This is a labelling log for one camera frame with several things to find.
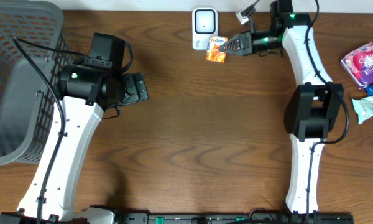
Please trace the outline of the orange tissue packet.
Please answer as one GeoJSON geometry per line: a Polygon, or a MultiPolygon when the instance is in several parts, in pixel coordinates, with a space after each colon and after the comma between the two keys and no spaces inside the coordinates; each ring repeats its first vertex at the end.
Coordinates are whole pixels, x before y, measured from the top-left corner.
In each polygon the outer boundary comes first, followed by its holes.
{"type": "Polygon", "coordinates": [[[224,63],[226,53],[221,52],[219,47],[228,41],[227,37],[211,36],[208,40],[208,48],[206,51],[206,60],[211,62],[224,63]]]}

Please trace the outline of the purple snack packet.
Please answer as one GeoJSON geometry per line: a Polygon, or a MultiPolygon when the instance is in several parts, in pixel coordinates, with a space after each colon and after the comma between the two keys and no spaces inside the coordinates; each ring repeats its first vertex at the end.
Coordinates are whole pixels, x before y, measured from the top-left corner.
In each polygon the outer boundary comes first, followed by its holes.
{"type": "Polygon", "coordinates": [[[359,89],[373,84],[373,42],[348,53],[340,64],[359,89]]]}

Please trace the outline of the teal wet wipes packet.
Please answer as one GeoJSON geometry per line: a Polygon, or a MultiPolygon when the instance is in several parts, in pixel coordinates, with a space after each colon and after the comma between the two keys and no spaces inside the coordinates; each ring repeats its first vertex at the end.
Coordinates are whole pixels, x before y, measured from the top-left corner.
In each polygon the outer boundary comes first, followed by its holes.
{"type": "Polygon", "coordinates": [[[373,96],[368,96],[359,100],[352,99],[352,105],[357,114],[358,124],[373,117],[373,96]]]}

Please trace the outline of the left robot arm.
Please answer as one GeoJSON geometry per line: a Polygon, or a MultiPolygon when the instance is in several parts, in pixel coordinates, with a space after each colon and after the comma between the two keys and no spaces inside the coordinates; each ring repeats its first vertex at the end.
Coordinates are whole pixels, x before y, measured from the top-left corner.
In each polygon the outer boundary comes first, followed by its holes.
{"type": "Polygon", "coordinates": [[[114,209],[93,205],[75,212],[75,195],[91,138],[104,112],[148,100],[144,77],[123,64],[131,45],[114,35],[94,33],[89,54],[79,54],[48,85],[53,120],[34,179],[15,212],[2,212],[0,224],[121,223],[114,209]]]}

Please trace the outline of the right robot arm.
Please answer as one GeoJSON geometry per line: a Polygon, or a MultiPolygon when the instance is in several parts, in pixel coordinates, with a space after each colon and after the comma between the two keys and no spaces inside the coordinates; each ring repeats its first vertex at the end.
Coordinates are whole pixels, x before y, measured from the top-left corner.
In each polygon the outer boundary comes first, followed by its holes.
{"type": "Polygon", "coordinates": [[[270,4],[270,28],[257,31],[254,5],[237,12],[251,30],[223,43],[219,51],[240,56],[286,51],[292,65],[296,89],[284,112],[284,127],[292,143],[292,169],[285,204],[292,214],[310,216],[318,211],[316,188],[321,153],[329,142],[340,109],[346,109],[344,89],[333,83],[316,48],[313,24],[308,13],[294,12],[291,0],[270,4]]]}

